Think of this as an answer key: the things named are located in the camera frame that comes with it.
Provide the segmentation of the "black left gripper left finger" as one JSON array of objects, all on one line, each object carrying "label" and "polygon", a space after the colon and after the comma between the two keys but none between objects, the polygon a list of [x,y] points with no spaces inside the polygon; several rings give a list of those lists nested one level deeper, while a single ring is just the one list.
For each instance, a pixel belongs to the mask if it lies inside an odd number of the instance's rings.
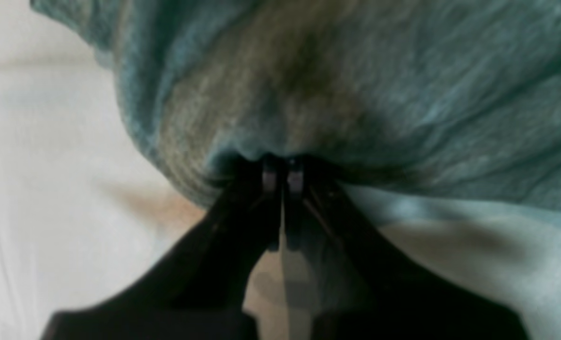
[{"label": "black left gripper left finger", "polygon": [[245,164],[142,277],[96,306],[56,312],[43,340],[257,340],[243,302],[254,266],[278,243],[282,174],[273,156]]}]

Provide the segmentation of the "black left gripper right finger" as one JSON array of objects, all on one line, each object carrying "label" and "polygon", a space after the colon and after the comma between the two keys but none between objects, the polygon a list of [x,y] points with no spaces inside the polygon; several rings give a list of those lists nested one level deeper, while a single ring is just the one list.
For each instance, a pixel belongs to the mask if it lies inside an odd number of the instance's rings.
[{"label": "black left gripper right finger", "polygon": [[288,245],[312,266],[313,340],[527,340],[520,317],[442,279],[383,237],[311,159],[287,160]]}]

